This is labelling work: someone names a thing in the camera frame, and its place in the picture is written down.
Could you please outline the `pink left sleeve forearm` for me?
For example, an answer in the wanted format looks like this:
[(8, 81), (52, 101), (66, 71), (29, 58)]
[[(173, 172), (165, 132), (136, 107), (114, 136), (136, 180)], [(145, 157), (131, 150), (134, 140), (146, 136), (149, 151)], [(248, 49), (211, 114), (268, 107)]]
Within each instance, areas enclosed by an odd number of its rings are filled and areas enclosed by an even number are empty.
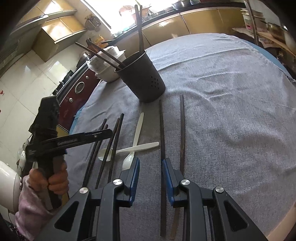
[(34, 240), (57, 211), (58, 209), (48, 211), (45, 208), (43, 201), (30, 186), (29, 176), (25, 176), (18, 202), (18, 212), (15, 214), (19, 233), (27, 240)]

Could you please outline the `left hand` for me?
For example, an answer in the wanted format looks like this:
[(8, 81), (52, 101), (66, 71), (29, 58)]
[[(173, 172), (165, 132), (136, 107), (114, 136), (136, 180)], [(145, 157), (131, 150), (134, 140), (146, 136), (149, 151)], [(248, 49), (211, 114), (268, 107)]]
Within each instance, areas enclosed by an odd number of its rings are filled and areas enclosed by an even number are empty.
[(38, 169), (31, 169), (29, 172), (29, 185), (36, 192), (48, 189), (57, 195), (64, 195), (69, 190), (67, 165), (64, 161), (61, 170), (46, 179)]

